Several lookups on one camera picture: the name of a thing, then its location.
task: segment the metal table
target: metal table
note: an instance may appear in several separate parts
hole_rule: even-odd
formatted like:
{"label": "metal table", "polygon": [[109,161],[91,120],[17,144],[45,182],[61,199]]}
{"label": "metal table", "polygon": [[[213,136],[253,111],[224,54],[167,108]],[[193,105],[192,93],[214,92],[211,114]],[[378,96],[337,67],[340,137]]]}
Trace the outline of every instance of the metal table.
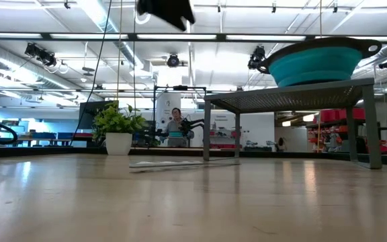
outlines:
{"label": "metal table", "polygon": [[382,158],[373,86],[374,79],[368,78],[207,95],[204,98],[206,102],[204,110],[204,160],[210,160],[210,113],[211,105],[214,104],[235,114],[235,157],[240,155],[241,114],[345,108],[349,130],[350,159],[357,162],[353,106],[363,98],[370,150],[370,162],[366,166],[370,169],[381,169]]}

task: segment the bowl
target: bowl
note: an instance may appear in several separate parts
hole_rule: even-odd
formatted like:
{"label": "bowl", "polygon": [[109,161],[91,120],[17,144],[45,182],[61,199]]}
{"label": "bowl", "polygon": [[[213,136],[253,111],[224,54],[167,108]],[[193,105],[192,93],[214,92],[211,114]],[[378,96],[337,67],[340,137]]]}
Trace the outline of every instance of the bowl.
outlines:
{"label": "bowl", "polygon": [[257,65],[278,87],[348,80],[363,58],[379,53],[382,43],[348,37],[307,40],[287,46]]}

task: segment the ceiling beam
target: ceiling beam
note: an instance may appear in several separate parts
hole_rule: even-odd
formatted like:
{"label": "ceiling beam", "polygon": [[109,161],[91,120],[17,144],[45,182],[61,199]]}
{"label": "ceiling beam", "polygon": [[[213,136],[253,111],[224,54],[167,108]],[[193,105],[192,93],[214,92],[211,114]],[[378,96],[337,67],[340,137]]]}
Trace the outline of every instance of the ceiling beam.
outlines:
{"label": "ceiling beam", "polygon": [[[317,34],[175,34],[175,33],[122,33],[124,41],[135,42],[240,42],[240,43],[299,43],[314,40]],[[383,35],[326,35],[324,37],[371,38],[387,44],[387,36]],[[0,40],[26,41],[82,41],[82,42],[113,42],[119,34],[97,33],[39,33],[39,32],[0,32]]]}

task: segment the white wall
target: white wall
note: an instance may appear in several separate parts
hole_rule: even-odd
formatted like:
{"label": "white wall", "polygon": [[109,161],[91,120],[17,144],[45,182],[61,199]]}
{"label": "white wall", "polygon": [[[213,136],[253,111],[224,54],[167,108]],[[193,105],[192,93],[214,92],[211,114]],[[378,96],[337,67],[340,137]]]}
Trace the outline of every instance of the white wall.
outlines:
{"label": "white wall", "polygon": [[295,127],[275,128],[275,141],[285,138],[286,152],[312,152],[307,141],[307,129]]}

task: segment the person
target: person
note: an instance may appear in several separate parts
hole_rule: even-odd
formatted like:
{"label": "person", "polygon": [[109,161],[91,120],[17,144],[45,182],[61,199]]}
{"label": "person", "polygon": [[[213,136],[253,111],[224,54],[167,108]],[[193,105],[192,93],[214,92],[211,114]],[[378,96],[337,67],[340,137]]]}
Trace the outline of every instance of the person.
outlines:
{"label": "person", "polygon": [[[180,123],[183,120],[181,117],[181,111],[179,108],[173,108],[171,111],[171,115],[173,119],[168,122],[167,129],[165,132],[169,134],[170,132],[181,132],[180,131]],[[187,147],[188,139],[194,137],[194,133],[189,131],[187,136],[184,137],[169,137],[168,138],[168,147]]]}

